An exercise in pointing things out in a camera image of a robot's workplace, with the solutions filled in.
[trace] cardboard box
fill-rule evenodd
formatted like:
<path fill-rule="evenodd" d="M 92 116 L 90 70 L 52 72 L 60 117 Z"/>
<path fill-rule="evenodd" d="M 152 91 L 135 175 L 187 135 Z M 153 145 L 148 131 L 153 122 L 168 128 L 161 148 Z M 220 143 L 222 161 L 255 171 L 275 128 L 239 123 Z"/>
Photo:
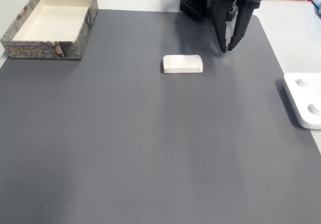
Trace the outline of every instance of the cardboard box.
<path fill-rule="evenodd" d="M 10 58 L 81 59 L 97 0 L 30 0 L 0 39 Z"/>

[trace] blue object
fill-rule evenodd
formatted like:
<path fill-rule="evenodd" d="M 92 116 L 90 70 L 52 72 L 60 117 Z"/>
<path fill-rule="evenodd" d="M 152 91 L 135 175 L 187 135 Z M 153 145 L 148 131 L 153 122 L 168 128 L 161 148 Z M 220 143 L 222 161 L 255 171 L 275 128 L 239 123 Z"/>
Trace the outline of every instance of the blue object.
<path fill-rule="evenodd" d="M 321 0 L 312 0 L 313 5 L 319 10 L 319 14 L 321 15 Z"/>

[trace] gray mat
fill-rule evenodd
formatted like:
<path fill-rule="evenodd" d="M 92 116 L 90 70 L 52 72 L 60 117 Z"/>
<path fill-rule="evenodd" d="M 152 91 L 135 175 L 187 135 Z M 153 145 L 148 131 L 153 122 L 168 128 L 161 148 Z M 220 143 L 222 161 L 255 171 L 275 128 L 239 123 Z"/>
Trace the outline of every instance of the gray mat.
<path fill-rule="evenodd" d="M 209 22 L 100 10 L 84 56 L 0 69 L 0 223 L 320 223 L 321 156 L 256 17 L 220 54 Z"/>

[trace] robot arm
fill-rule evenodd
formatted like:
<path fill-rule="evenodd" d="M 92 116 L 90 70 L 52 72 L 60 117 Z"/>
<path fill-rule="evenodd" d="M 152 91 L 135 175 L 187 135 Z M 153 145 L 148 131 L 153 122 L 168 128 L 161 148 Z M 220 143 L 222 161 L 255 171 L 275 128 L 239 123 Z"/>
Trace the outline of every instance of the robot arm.
<path fill-rule="evenodd" d="M 231 18 L 233 5 L 236 4 L 236 7 L 238 7 L 238 14 L 233 36 L 228 45 L 229 51 L 231 51 L 245 35 L 254 9 L 260 7 L 260 1 L 261 0 L 181 0 L 180 9 L 195 20 L 200 20 L 207 14 L 213 21 L 221 50 L 222 52 L 226 52 L 226 21 Z"/>

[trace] white table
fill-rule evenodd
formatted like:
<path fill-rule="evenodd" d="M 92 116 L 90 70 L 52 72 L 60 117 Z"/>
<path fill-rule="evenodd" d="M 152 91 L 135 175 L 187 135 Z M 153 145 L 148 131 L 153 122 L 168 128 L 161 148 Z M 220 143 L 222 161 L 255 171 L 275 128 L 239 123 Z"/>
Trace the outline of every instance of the white table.
<path fill-rule="evenodd" d="M 0 36 L 28 0 L 0 0 Z M 179 12 L 179 0 L 98 0 L 100 9 Z M 254 11 L 284 73 L 321 72 L 321 17 L 309 2 L 262 1 Z M 0 46 L 0 67 L 6 60 Z M 321 131 L 311 130 L 319 150 Z"/>

